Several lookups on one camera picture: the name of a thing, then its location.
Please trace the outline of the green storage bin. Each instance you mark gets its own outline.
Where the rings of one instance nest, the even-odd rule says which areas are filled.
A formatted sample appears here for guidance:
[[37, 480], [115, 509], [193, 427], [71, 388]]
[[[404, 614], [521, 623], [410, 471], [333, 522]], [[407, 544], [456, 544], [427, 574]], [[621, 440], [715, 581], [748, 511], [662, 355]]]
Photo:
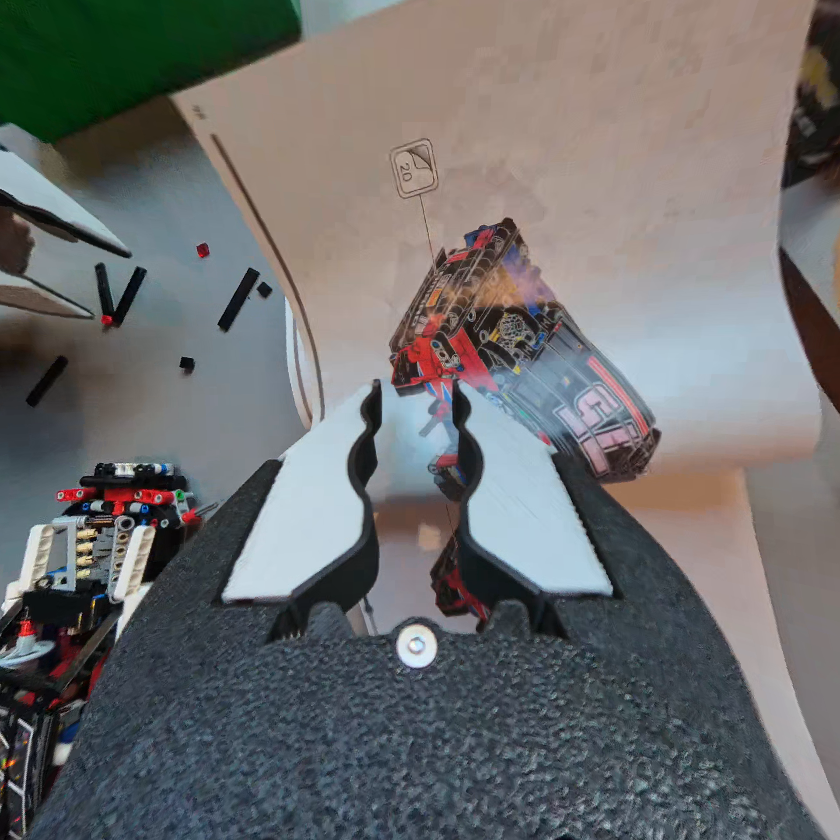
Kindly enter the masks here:
[[2, 1], [1, 123], [52, 143], [300, 37], [299, 1]]

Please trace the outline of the long black smooth tile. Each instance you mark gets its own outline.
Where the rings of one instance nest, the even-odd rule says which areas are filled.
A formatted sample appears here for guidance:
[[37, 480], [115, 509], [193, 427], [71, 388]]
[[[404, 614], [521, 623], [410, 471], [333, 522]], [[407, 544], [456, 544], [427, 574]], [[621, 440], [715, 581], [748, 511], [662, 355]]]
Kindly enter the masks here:
[[217, 326], [221, 332], [226, 333], [231, 329], [238, 314], [247, 302], [247, 299], [249, 298], [249, 295], [258, 279], [258, 270], [251, 267], [247, 268], [230, 300], [228, 301], [221, 317], [217, 321]]

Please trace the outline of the toy brick race car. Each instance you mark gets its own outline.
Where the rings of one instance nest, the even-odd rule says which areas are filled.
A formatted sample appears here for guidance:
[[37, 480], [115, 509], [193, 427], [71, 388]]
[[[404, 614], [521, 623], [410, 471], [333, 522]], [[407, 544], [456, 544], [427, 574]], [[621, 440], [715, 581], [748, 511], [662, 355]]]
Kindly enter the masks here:
[[217, 507], [166, 463], [97, 464], [56, 501], [2, 602], [2, 838], [27, 836], [122, 630]]

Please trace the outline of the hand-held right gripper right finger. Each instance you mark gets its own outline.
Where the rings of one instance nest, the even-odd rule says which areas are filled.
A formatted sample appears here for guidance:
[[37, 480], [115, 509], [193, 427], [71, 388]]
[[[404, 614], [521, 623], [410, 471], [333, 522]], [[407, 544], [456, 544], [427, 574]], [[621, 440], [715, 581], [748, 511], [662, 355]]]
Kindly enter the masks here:
[[473, 386], [455, 384], [452, 416], [465, 478], [460, 578], [491, 611], [517, 601], [533, 632], [561, 637], [557, 600], [610, 599], [614, 586], [562, 481], [558, 452]]

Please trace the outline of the black toy car box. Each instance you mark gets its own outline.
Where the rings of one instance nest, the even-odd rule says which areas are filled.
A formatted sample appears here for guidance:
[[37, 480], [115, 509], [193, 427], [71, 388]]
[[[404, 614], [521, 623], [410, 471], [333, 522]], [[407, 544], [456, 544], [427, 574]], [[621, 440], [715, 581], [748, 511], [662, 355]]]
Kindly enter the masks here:
[[838, 186], [839, 2], [816, 2], [795, 87], [781, 186], [814, 176]]

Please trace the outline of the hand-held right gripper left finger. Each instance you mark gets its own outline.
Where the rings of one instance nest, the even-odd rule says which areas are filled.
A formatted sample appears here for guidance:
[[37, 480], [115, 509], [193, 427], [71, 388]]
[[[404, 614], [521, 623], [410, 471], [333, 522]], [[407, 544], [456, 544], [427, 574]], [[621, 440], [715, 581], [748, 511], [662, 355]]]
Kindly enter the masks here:
[[346, 615], [371, 592], [380, 546], [367, 486], [378, 466], [382, 384], [363, 385], [278, 460], [222, 588], [226, 606], [275, 606], [269, 640], [306, 632], [313, 608]]

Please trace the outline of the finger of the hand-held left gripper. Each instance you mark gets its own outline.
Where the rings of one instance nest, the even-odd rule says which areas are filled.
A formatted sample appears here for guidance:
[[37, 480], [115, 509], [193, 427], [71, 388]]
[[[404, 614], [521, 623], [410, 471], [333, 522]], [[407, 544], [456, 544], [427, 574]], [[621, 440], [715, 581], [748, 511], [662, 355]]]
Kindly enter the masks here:
[[132, 257], [105, 224], [11, 151], [1, 152], [1, 205], [54, 237]]
[[1, 306], [61, 319], [93, 320], [95, 314], [26, 276], [1, 271]]

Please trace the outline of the grey desk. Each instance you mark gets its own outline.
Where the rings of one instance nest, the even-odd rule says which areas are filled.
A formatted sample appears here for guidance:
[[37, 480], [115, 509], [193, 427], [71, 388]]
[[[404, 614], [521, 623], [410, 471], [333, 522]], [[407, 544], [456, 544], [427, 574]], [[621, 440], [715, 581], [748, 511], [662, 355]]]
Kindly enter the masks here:
[[[131, 235], [134, 262], [150, 271], [127, 325], [112, 332], [93, 321], [30, 316], [2, 308], [2, 478], [22, 485], [2, 490], [2, 583], [17, 576], [25, 532], [46, 514], [46, 492], [73, 479], [84, 466], [113, 456], [163, 456], [189, 475], [201, 501], [224, 501], [268, 457], [302, 434], [292, 399], [286, 360], [286, 316], [277, 278], [259, 252], [233, 199], [202, 147], [168, 100], [153, 101], [127, 115], [63, 141], [56, 151], [14, 126], [2, 127], [2, 144], [121, 235]], [[115, 298], [133, 262], [69, 245], [35, 232], [37, 279], [91, 305], [97, 301], [93, 264], [108, 262]], [[199, 259], [196, 245], [210, 256]], [[246, 268], [254, 267], [277, 290], [259, 302], [254, 292], [233, 328], [219, 331], [218, 317]], [[53, 357], [69, 367], [39, 407], [26, 407], [25, 394]], [[195, 369], [179, 369], [182, 356]], [[447, 628], [465, 631], [465, 618], [444, 618], [434, 608], [428, 569], [436, 550], [419, 546], [418, 529], [446, 524], [443, 497], [383, 502], [380, 471], [374, 476], [374, 506], [385, 519], [377, 526], [381, 576], [369, 599], [374, 624], [391, 630], [397, 619], [436, 616]], [[739, 607], [724, 609], [724, 595], [744, 595], [755, 614], [730, 641], [761, 657], [791, 682], [770, 606], [758, 554], [747, 485], [741, 475], [696, 474], [643, 479], [608, 487], [635, 507], [654, 535], [668, 536], [669, 550], [681, 552], [704, 536], [731, 539], [731, 551], [703, 560], [700, 542], [676, 553], [683, 571], [704, 595], [712, 613], [735, 634]], [[738, 548], [736, 539], [749, 546]]]

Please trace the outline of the toy car instruction booklet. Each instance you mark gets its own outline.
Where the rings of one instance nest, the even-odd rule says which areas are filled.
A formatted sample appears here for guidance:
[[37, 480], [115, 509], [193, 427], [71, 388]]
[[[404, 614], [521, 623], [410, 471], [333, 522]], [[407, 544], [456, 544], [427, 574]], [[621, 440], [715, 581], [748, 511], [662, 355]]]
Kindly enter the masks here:
[[825, 833], [838, 806], [795, 700], [747, 479], [817, 447], [782, 291], [786, 123], [812, 2], [404, 2], [176, 93], [276, 270], [311, 424], [383, 384], [374, 503], [444, 505], [455, 449], [388, 385], [433, 258], [510, 217], [473, 346], [506, 395], [660, 541], [729, 635]]

